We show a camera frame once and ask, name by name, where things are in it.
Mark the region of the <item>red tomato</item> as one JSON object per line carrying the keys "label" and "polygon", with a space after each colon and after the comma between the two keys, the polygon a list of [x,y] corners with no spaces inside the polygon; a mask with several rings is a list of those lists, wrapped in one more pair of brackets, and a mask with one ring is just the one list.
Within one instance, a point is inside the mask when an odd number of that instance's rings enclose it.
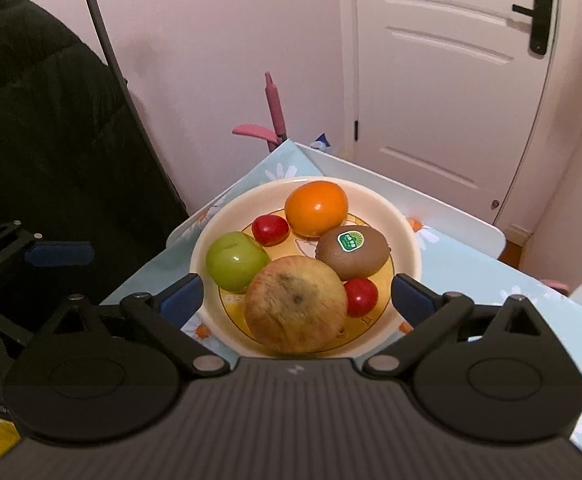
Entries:
{"label": "red tomato", "polygon": [[362,318],[378,303],[378,289],[368,278],[352,278],[344,284],[344,288],[347,295],[347,314],[351,318]]}
{"label": "red tomato", "polygon": [[270,247],[284,242],[290,234],[290,227],[285,218],[263,214],[253,221],[252,234],[259,244]]}

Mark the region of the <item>small green apple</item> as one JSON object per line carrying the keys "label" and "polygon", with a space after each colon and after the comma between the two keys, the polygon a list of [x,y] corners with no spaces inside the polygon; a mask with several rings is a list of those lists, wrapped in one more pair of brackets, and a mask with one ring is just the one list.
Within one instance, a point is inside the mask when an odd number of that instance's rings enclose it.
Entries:
{"label": "small green apple", "polygon": [[210,245],[205,256],[206,270],[227,292],[242,294],[255,275],[270,263],[266,250],[243,232],[229,232]]}

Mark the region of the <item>brownish yellow apple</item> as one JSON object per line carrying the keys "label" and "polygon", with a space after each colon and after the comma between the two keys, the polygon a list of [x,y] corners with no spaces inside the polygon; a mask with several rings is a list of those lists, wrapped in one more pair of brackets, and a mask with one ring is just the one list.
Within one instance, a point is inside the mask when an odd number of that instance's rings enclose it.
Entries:
{"label": "brownish yellow apple", "polygon": [[248,285],[244,318],[254,338],[269,350],[314,353],[344,327],[347,295],[330,266],[286,256],[268,263]]}

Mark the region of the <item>brown kiwi with sticker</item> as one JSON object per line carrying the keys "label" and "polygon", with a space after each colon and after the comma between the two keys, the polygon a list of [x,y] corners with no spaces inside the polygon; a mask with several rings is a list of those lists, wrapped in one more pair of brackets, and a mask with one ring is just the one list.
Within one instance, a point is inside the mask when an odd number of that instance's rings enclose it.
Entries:
{"label": "brown kiwi with sticker", "polygon": [[390,253],[385,236],[371,226],[337,226],[320,236],[315,257],[348,281],[376,274]]}

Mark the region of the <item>left white chair back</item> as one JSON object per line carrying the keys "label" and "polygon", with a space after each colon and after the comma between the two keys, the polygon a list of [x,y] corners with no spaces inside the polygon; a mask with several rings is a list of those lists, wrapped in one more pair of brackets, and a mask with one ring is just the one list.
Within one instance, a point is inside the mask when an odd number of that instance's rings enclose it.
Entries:
{"label": "left white chair back", "polygon": [[498,258],[506,247],[506,237],[500,229],[472,214],[348,160],[300,143],[296,146],[326,177],[370,188],[396,206],[405,217],[419,220],[492,258]]}

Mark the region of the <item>cream yellow fruit plate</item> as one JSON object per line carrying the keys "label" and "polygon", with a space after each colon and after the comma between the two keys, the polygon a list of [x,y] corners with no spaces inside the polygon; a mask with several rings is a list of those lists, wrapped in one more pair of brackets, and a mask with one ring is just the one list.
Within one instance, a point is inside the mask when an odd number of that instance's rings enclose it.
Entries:
{"label": "cream yellow fruit plate", "polygon": [[418,280],[406,217],[364,186],[334,178],[272,181],[235,198],[196,242],[199,316],[241,356],[358,358],[407,323],[397,274]]}

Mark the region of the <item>large orange in plate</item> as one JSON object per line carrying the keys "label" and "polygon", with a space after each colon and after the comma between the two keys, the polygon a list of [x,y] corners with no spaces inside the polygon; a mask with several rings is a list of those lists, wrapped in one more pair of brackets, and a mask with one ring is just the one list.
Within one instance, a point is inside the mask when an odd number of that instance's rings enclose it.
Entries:
{"label": "large orange in plate", "polygon": [[294,190],[284,204],[285,219],[299,236],[320,237],[348,216],[344,190],[329,181],[312,181]]}

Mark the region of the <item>blue plastic bag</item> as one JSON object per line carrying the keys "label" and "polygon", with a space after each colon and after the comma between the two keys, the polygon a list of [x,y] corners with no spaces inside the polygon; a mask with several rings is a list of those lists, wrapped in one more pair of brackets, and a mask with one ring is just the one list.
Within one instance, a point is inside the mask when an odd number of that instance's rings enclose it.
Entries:
{"label": "blue plastic bag", "polygon": [[309,144],[309,147],[323,153],[330,153],[332,148],[331,143],[324,132],[321,133],[315,141],[312,141],[312,143]]}

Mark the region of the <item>white panel door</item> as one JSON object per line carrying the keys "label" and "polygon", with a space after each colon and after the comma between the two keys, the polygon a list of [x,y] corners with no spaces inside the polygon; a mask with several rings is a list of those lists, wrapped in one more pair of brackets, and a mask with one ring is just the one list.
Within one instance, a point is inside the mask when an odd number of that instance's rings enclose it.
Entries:
{"label": "white panel door", "polygon": [[519,170],[551,58],[512,4],[356,0],[359,165],[494,222]]}

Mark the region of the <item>black tripod pole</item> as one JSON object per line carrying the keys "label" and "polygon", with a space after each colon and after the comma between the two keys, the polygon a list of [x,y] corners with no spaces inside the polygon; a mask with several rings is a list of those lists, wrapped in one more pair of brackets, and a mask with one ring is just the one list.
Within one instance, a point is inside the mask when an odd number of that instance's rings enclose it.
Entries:
{"label": "black tripod pole", "polygon": [[111,39],[108,36],[108,31],[106,30],[105,27],[105,22],[100,10],[98,0],[86,0],[86,5],[90,14],[94,31],[97,34],[98,40],[100,42],[100,47],[106,59],[106,64],[108,64],[108,68],[113,73],[113,76],[115,77],[116,82],[120,87],[120,92],[122,92],[128,110],[131,112],[132,118],[134,118],[134,123],[136,124],[139,132],[142,134],[144,143],[148,147],[151,156],[154,159],[154,162],[156,163],[157,169],[161,171],[163,180],[168,185],[169,191],[172,193],[172,196],[174,196],[174,200],[176,200],[176,202],[182,208],[186,208],[186,206],[184,206],[184,201],[182,200],[178,191],[176,190],[175,185],[172,183],[172,179],[169,177],[167,170],[163,167],[160,161],[160,156],[158,156],[157,151],[153,146],[151,137],[149,133],[146,131],[146,127],[143,125],[137,107],[134,105],[134,100],[132,99],[131,93],[128,89],[128,81],[125,79],[123,72],[120,69],[120,64],[118,64]]}

